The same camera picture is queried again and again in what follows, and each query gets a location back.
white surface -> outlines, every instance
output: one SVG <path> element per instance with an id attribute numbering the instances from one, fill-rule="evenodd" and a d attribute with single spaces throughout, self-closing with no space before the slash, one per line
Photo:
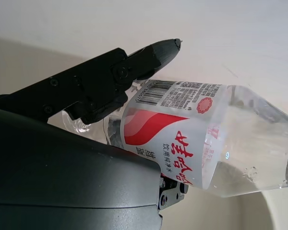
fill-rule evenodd
<path id="1" fill-rule="evenodd" d="M 15 91 L 118 46 L 131 53 L 175 37 L 183 40 L 182 50 L 159 78 L 245 85 L 288 113 L 288 0 L 1 0 L 0 39 L 23 46 L 0 40 L 0 93 Z M 288 230 L 288 189 L 264 195 L 275 228 Z M 198 202 L 191 195 L 187 198 L 188 203 Z M 200 207 L 225 202 L 207 200 Z M 236 201 L 228 202 L 235 206 Z M 188 206 L 194 214 L 188 214 L 184 229 L 195 229 L 204 218 L 199 215 L 203 208 L 194 210 L 193 206 Z M 234 215 L 233 206 L 224 205 L 221 216 Z M 247 216 L 255 218 L 252 214 L 257 209 L 250 207 Z M 168 210 L 171 223 L 164 220 L 166 226 L 183 219 L 178 209 Z M 228 219 L 222 219 L 224 225 L 219 227 L 226 229 Z M 213 227 L 216 214 L 210 220 Z M 239 227 L 233 224 L 231 229 Z"/>

bottle label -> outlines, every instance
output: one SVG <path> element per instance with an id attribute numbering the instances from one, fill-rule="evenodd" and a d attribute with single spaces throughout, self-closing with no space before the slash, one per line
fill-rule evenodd
<path id="1" fill-rule="evenodd" d="M 156 161 L 173 180 L 207 189 L 223 147 L 218 114 L 226 109 L 222 105 L 226 88 L 148 81 L 124 110 L 120 127 L 124 149 Z"/>

black barcode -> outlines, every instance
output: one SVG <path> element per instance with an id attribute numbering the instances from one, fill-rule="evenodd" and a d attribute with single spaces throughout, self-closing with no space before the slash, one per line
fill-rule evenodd
<path id="1" fill-rule="evenodd" d="M 143 92 L 144 94 L 137 103 L 157 105 L 164 94 L 171 88 L 175 81 L 156 80 L 154 84 L 149 85 Z"/>

chinese characters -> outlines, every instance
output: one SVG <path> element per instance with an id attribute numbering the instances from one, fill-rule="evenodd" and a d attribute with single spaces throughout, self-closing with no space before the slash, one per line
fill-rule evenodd
<path id="1" fill-rule="evenodd" d="M 180 131 L 177 132 L 177 135 L 175 137 L 176 142 L 171 144 L 171 153 L 173 155 L 181 154 L 181 156 L 177 156 L 177 161 L 174 161 L 174 167 L 180 169 L 179 175 L 176 175 L 176 179 L 179 181 L 182 181 L 185 184 L 192 184 L 190 181 L 187 180 L 186 175 L 184 175 L 184 172 L 189 170 L 193 171 L 185 162 L 185 159 L 187 157 L 192 157 L 194 154 L 189 153 L 187 151 L 187 146 L 189 145 L 187 143 L 187 137 L 183 136 Z"/>
<path id="2" fill-rule="evenodd" d="M 164 162 L 167 167 L 168 172 L 173 172 L 171 167 L 171 159 L 169 157 L 169 144 L 163 144 L 163 155 L 164 155 Z"/>

clear plastic bottle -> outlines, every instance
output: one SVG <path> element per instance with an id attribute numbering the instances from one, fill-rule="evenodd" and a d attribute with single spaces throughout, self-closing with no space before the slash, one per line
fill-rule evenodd
<path id="1" fill-rule="evenodd" d="M 135 83 L 129 96 L 141 86 Z M 288 115 L 246 87 L 224 87 L 218 97 L 208 123 L 217 124 L 223 133 L 218 137 L 222 145 L 216 166 L 208 169 L 211 179 L 200 187 L 221 197 L 288 187 Z M 120 129 L 125 107 L 103 121 L 107 142 L 120 148 L 124 148 Z M 203 161 L 205 144 L 212 144 L 211 135 L 202 143 Z"/>

